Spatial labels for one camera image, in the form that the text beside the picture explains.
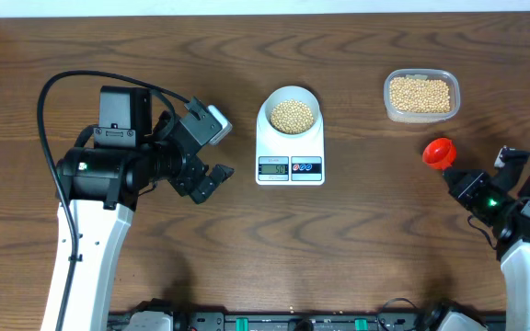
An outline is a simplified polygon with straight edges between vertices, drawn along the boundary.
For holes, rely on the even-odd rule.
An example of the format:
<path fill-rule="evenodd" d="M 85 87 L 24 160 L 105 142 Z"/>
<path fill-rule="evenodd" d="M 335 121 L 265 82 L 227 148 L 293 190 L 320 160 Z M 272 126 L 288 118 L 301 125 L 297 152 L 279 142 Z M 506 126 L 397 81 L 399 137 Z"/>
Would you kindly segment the red plastic scoop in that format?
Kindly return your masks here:
<path fill-rule="evenodd" d="M 422 162 L 435 170 L 444 171 L 456 160 L 457 150 L 452 140 L 438 138 L 431 141 L 422 153 Z"/>

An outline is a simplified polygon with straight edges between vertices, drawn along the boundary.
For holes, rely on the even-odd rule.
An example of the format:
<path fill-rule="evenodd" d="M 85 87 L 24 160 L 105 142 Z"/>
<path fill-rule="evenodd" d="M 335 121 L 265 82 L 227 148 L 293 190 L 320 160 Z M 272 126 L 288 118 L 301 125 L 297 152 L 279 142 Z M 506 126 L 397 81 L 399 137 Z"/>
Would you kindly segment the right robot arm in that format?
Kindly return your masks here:
<path fill-rule="evenodd" d="M 492 177 L 483 170 L 444 171 L 449 194 L 489 227 L 496 240 L 508 330 L 530 330 L 530 175 L 516 198 L 509 195 L 521 173 L 518 169 L 505 174 L 501 169 Z"/>

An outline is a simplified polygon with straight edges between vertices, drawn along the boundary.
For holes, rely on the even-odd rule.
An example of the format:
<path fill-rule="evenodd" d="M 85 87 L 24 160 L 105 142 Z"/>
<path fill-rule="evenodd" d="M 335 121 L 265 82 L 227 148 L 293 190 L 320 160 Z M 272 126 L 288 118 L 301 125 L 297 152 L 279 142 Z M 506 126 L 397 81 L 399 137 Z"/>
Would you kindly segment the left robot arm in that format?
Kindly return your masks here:
<path fill-rule="evenodd" d="M 167 181 L 205 202 L 234 170 L 197 155 L 232 129 L 213 105 L 193 98 L 185 117 L 150 88 L 104 86 L 98 124 L 82 130 L 54 165 L 61 185 L 58 244 L 44 330 L 103 330 L 121 247 L 138 199 Z"/>

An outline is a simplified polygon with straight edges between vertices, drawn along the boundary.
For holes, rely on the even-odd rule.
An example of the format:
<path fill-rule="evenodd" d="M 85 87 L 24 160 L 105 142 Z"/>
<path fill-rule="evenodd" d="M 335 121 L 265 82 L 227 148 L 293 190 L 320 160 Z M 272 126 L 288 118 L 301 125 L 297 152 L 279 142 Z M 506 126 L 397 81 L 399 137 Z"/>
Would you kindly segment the white digital kitchen scale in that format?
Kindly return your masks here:
<path fill-rule="evenodd" d="M 262 186 L 320 186 L 325 182 L 324 120 L 318 134 L 274 137 L 256 122 L 255 180 Z"/>

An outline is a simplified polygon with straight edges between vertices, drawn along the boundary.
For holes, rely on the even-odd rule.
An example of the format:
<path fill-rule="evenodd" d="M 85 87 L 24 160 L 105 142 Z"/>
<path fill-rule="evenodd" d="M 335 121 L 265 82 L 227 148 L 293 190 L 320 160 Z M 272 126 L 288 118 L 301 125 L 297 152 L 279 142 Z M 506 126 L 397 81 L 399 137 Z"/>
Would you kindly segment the soybeans in bowl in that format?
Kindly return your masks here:
<path fill-rule="evenodd" d="M 315 118 L 306 103 L 290 99 L 284 100 L 273 108 L 270 123 L 281 133 L 300 134 L 314 125 Z"/>

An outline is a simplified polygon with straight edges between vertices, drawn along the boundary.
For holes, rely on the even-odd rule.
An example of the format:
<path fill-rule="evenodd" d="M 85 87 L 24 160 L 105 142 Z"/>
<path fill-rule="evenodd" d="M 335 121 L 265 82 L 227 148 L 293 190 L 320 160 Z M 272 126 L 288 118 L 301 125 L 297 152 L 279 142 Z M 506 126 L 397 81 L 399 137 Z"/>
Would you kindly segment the grey-green plastic bowl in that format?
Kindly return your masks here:
<path fill-rule="evenodd" d="M 277 131 L 271 125 L 270 116 L 273 108 L 284 100 L 290 99 L 302 101 L 311 108 L 315 118 L 315 123 L 308 131 L 300 134 L 285 134 Z M 257 125 L 261 132 L 271 134 L 274 137 L 301 139 L 318 134 L 323 126 L 323 117 L 317 97 L 312 92 L 301 86 L 284 86 L 273 91 L 264 101 L 261 109 L 259 110 Z"/>

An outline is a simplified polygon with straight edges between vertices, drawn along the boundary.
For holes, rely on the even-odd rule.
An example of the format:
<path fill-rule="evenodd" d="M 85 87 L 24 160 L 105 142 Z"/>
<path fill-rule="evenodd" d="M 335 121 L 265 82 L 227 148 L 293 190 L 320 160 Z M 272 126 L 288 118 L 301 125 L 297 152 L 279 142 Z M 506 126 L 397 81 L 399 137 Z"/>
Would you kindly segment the pile of soybeans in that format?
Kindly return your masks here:
<path fill-rule="evenodd" d="M 446 113 L 450 88 L 443 80 L 395 77 L 389 82 L 389 100 L 398 110 L 412 113 Z"/>

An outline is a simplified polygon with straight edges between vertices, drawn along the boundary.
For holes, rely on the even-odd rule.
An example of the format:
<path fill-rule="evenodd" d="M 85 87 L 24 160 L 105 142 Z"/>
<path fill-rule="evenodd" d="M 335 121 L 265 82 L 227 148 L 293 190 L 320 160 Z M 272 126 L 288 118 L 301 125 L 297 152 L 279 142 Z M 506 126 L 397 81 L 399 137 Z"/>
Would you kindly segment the clear plastic container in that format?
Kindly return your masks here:
<path fill-rule="evenodd" d="M 456 77 L 437 69 L 398 69 L 384 83 L 387 116 L 400 123 L 435 123 L 453 118 L 461 108 Z"/>

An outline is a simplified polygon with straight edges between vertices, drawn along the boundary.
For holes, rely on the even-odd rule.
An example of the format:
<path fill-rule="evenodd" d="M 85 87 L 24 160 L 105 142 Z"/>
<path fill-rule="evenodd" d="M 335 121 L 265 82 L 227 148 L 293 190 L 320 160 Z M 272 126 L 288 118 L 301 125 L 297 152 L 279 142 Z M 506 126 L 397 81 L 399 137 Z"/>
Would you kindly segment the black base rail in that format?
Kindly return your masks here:
<path fill-rule="evenodd" d="M 362 331 L 362 330 L 503 330 L 503 313 L 480 313 L 451 300 L 426 308 L 394 298 L 375 311 L 232 312 L 223 306 L 177 307 L 153 299 L 129 312 L 111 313 L 108 330 L 172 331 Z"/>

